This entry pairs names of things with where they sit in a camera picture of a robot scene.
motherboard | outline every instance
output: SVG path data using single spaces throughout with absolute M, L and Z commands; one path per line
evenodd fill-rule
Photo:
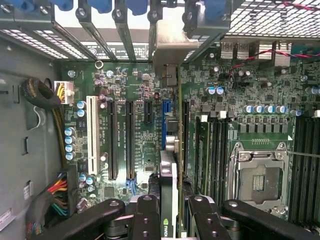
M 194 192 L 288 219 L 288 151 L 295 150 L 296 118 L 320 103 L 319 63 L 291 61 L 279 71 L 258 61 L 234 68 L 234 60 L 208 56 L 179 68 L 182 109 L 178 88 L 163 84 L 152 64 L 63 65 L 62 80 L 74 89 L 74 105 L 64 105 L 65 143 L 68 163 L 77 166 L 79 200 L 90 207 L 148 193 L 172 136 L 176 152 L 181 112 L 180 154 Z

cpu socket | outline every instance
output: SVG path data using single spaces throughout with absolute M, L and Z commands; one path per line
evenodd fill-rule
M 228 199 L 238 199 L 258 209 L 274 212 L 286 207 L 289 172 L 287 147 L 245 150 L 237 142 L 230 156 Z

white pci slot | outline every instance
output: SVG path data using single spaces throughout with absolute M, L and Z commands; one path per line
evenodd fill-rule
M 88 173 L 100 171 L 98 97 L 86 96 L 86 129 L 88 143 Z

